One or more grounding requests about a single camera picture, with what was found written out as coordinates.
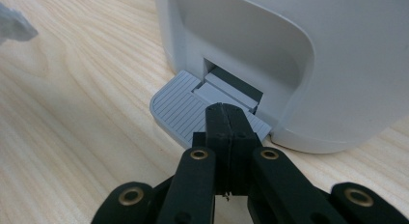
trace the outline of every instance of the screw hole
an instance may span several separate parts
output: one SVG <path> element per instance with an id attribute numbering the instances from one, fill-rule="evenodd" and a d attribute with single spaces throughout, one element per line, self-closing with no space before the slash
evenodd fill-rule
<path id="1" fill-rule="evenodd" d="M 347 188 L 343 193 L 350 202 L 358 206 L 371 207 L 373 205 L 373 199 L 360 189 Z"/>
<path id="2" fill-rule="evenodd" d="M 206 151 L 203 151 L 203 150 L 196 150 L 196 151 L 193 151 L 190 154 L 190 156 L 192 158 L 194 158 L 194 159 L 204 159 L 204 158 L 207 158 L 208 153 Z"/>
<path id="3" fill-rule="evenodd" d="M 279 157 L 279 154 L 272 150 L 263 150 L 261 151 L 261 156 L 266 159 L 277 159 Z"/>
<path id="4" fill-rule="evenodd" d="M 327 216 L 319 212 L 313 212 L 310 216 L 313 223 L 316 224 L 329 224 L 331 223 Z"/>
<path id="5" fill-rule="evenodd" d="M 123 206 L 132 206 L 139 203 L 144 197 L 144 191 L 140 187 L 130 187 L 124 190 L 119 197 L 119 202 Z"/>

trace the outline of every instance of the white plastic device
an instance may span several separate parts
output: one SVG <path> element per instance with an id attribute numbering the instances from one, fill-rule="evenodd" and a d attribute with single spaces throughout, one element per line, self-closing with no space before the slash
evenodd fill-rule
<path id="1" fill-rule="evenodd" d="M 203 83 L 221 68 L 262 92 L 277 144 L 338 152 L 409 113 L 409 0 L 155 2 L 173 70 Z"/>

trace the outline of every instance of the wooden table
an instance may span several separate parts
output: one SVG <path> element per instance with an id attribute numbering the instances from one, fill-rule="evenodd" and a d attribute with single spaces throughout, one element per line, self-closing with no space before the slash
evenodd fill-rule
<path id="1" fill-rule="evenodd" d="M 0 223 L 89 223 L 116 186 L 173 175 L 183 148 L 149 112 L 174 76 L 154 1 L 0 1 L 40 33 L 0 46 Z M 316 186 L 361 183 L 409 216 L 409 118 L 358 149 L 284 151 Z M 216 206 L 251 223 L 245 198 Z"/>

